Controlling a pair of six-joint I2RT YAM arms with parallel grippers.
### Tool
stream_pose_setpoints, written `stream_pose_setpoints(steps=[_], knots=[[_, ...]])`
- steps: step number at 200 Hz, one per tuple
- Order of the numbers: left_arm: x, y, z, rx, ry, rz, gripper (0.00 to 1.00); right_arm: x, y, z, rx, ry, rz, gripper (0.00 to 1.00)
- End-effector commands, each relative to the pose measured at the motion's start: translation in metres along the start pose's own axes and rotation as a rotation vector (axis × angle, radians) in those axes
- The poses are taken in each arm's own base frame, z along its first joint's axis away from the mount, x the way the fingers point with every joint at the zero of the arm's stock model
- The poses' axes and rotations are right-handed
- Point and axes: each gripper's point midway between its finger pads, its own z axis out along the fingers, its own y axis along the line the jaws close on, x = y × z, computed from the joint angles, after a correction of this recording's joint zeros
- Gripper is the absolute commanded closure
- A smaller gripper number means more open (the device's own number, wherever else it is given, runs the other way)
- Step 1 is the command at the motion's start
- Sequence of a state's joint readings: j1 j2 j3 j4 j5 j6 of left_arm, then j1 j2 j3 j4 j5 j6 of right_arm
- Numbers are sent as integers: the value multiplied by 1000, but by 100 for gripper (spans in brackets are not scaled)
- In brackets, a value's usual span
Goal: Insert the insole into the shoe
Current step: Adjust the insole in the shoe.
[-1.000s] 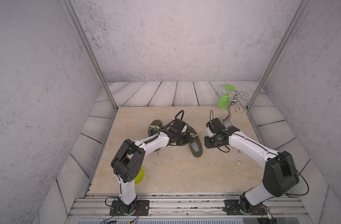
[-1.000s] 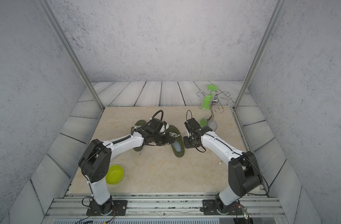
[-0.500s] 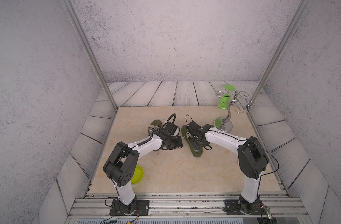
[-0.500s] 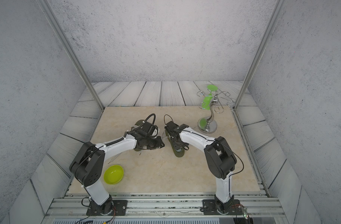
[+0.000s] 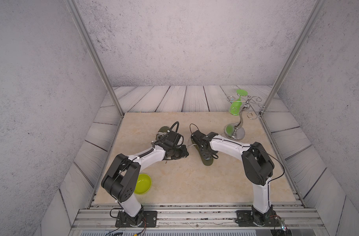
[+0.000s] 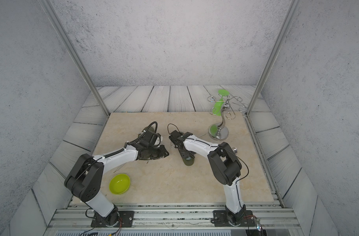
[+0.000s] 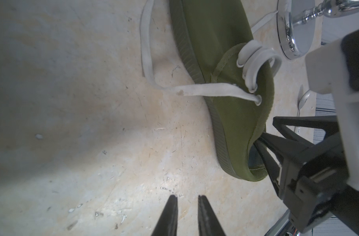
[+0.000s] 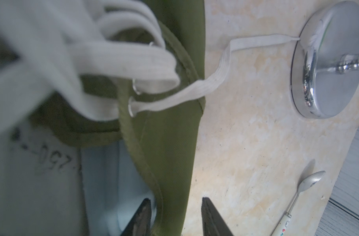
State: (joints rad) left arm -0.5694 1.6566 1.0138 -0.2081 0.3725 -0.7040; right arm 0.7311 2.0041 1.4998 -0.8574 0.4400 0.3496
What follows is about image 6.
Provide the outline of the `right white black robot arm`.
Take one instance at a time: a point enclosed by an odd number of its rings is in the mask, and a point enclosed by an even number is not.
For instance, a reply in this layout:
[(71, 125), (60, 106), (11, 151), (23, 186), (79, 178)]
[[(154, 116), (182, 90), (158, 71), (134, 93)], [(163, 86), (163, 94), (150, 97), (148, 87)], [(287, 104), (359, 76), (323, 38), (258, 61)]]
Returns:
[(199, 139), (190, 132), (174, 130), (169, 135), (170, 141), (179, 151), (186, 166), (194, 163), (195, 154), (208, 159), (215, 178), (223, 185), (226, 196), (226, 217), (233, 226), (238, 226), (248, 216), (243, 203), (239, 182), (242, 180), (241, 162), (233, 149), (226, 142), (214, 144)]

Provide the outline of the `olive green shoe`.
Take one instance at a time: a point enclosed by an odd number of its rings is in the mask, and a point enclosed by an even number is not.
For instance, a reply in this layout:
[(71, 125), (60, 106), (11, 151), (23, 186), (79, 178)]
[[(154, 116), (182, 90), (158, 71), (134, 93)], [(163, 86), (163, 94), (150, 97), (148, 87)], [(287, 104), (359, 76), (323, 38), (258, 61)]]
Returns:
[(142, 132), (138, 134), (138, 138), (131, 142), (125, 143), (123, 151), (118, 151), (115, 155), (117, 162), (115, 162), (116, 170), (122, 168), (126, 163), (133, 162), (138, 160), (138, 151), (154, 147), (155, 134), (157, 131), (157, 122), (151, 123), (149, 126), (145, 127)]
[(195, 157), (194, 155), (184, 155), (182, 156), (182, 160), (186, 166), (191, 166), (194, 164)]

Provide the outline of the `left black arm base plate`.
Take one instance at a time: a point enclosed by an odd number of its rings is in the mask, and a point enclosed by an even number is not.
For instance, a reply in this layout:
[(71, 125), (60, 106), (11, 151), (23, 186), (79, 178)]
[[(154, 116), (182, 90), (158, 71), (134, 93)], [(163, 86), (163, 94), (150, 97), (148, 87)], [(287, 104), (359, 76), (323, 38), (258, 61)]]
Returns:
[(107, 217), (102, 217), (95, 212), (93, 216), (92, 228), (131, 228), (135, 212), (132, 210), (113, 211)]

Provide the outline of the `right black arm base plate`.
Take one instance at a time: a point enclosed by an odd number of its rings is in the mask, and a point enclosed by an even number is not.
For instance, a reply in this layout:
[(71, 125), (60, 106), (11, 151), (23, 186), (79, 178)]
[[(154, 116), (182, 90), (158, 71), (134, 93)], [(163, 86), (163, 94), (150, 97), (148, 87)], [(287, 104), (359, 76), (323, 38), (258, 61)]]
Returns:
[(214, 210), (211, 223), (216, 227), (255, 227), (255, 217), (250, 210), (232, 213), (229, 210)]

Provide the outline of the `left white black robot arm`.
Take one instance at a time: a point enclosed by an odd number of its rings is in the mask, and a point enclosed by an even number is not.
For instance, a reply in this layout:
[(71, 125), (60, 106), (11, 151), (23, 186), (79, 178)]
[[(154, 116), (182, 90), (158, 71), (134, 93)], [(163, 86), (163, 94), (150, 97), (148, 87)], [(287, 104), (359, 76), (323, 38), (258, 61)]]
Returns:
[(169, 152), (161, 144), (157, 127), (158, 123), (152, 122), (138, 138), (126, 142), (121, 149), (96, 156), (81, 155), (66, 177), (64, 186), (93, 209), (96, 216), (106, 220), (108, 225), (116, 224), (118, 208), (100, 190), (103, 175), (128, 162), (167, 157)]

